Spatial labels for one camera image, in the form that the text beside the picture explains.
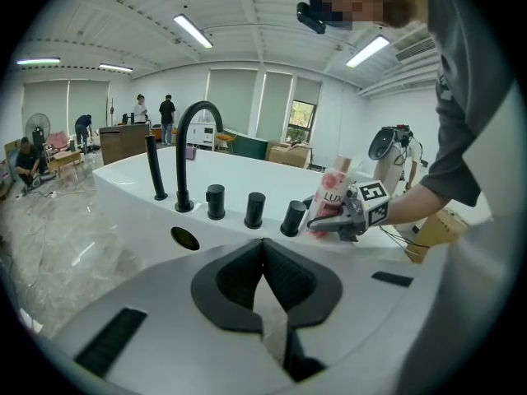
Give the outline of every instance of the ceiling light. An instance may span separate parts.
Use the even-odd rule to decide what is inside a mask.
[[[346,66],[357,67],[364,60],[366,60],[367,58],[369,58],[388,44],[389,41],[385,37],[378,36],[373,41],[371,41],[364,49],[359,51],[359,53],[356,54],[349,62],[347,62]]]
[[[60,63],[60,58],[55,58],[55,57],[24,58],[23,60],[16,61],[16,64],[39,64],[39,63]]]
[[[191,34],[203,47],[206,49],[212,48],[212,43],[207,37],[193,24],[188,17],[185,15],[178,15],[174,18],[182,28],[184,28],[189,34]]]
[[[103,69],[120,70],[121,72],[133,72],[133,69],[131,69],[130,67],[112,66],[111,64],[101,63],[99,67]]]

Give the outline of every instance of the white bathtub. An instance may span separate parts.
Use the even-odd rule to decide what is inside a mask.
[[[378,227],[359,237],[358,243],[341,242],[328,235],[316,240],[300,233],[292,239],[280,232],[280,225],[291,200],[302,201],[313,195],[319,186],[321,173],[287,165],[231,156],[218,152],[197,151],[195,160],[187,160],[187,180],[194,209],[181,214],[174,209],[176,199],[175,149],[158,151],[161,176],[168,198],[157,202],[146,154],[104,166],[94,172],[99,200],[106,214],[117,226],[125,246],[148,267],[191,253],[177,244],[172,227],[192,233],[199,242],[199,251],[223,244],[242,242],[250,238],[268,237],[282,243],[294,240],[311,247],[320,246],[337,253],[356,252],[359,248],[393,248],[397,245]],[[211,184],[226,189],[223,220],[212,221],[207,216],[205,192]],[[244,225],[249,193],[266,196],[263,224],[258,230]]]

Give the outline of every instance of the roller shade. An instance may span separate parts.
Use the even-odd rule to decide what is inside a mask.
[[[296,81],[295,101],[318,105],[320,94],[320,83],[299,77]]]
[[[292,75],[267,73],[256,136],[269,141],[282,139],[283,121],[291,91]]]
[[[91,115],[93,130],[106,127],[108,85],[107,81],[70,81],[68,99],[70,135],[75,133],[75,122],[83,114]]]
[[[248,132],[256,73],[252,70],[211,70],[207,100],[220,110],[225,127]]]
[[[22,131],[26,133],[27,120],[37,113],[45,114],[50,123],[50,132],[66,132],[66,101],[68,81],[46,81],[26,83],[22,104]]]

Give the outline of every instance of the white ceiling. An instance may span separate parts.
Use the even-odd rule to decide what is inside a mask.
[[[28,30],[13,60],[60,57],[62,65],[132,67],[132,76],[192,63],[254,60],[326,73],[379,95],[433,86],[439,57],[424,26],[401,30],[356,24],[325,35],[296,19],[308,0],[53,0]],[[213,42],[205,49],[175,22],[184,13]],[[355,68],[346,62],[377,35],[390,41]],[[397,54],[407,56],[400,62]],[[12,70],[21,69],[14,61]]]

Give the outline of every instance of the black faucet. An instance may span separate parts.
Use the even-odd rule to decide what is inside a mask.
[[[223,121],[220,112],[213,103],[208,101],[200,101],[190,105],[181,117],[178,134],[175,139],[175,172],[178,179],[178,202],[175,204],[175,210],[181,213],[190,212],[194,209],[194,204],[189,198],[189,190],[187,189],[187,131],[194,115],[204,109],[210,111],[214,117],[217,132],[223,132]]]

